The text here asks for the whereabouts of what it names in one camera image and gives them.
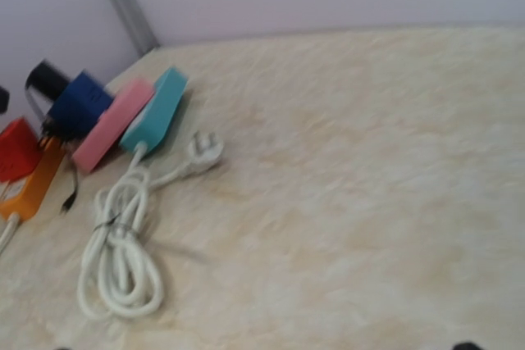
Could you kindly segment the black power adapter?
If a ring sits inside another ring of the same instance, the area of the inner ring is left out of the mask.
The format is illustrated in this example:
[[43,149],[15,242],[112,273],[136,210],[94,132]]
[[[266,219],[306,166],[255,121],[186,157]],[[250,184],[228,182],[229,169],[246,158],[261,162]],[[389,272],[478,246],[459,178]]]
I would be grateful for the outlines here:
[[72,104],[74,99],[66,91],[71,79],[47,60],[42,60],[28,75],[25,91],[31,89],[49,102]]

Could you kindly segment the blue cube socket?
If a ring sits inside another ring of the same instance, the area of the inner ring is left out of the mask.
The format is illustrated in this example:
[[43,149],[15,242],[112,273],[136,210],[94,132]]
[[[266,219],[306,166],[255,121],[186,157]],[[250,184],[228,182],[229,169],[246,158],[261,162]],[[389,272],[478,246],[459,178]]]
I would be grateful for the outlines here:
[[51,106],[43,123],[43,132],[63,142],[83,139],[113,100],[101,83],[82,71]]

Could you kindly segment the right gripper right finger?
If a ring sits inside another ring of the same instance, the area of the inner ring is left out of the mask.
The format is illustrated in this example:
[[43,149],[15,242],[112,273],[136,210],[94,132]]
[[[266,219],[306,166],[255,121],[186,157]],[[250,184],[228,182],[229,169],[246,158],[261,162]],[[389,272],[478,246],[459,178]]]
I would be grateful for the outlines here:
[[452,350],[484,350],[484,349],[472,341],[466,341],[466,342],[456,343],[452,347]]

